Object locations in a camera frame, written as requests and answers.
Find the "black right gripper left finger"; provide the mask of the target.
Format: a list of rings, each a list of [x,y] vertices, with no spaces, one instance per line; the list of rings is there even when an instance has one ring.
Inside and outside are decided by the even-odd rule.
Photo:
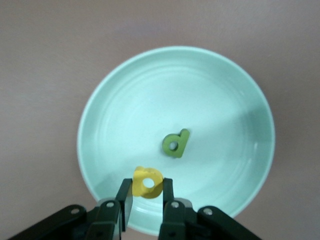
[[[120,240],[126,231],[133,206],[132,179],[122,181],[114,198],[105,198],[94,208],[96,214],[88,228],[90,240]]]

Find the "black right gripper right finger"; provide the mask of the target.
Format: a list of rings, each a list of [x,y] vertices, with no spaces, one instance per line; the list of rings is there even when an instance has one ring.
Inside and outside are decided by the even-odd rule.
[[[163,214],[159,231],[160,240],[187,240],[187,209],[192,210],[192,203],[185,198],[174,196],[173,180],[163,179]]]

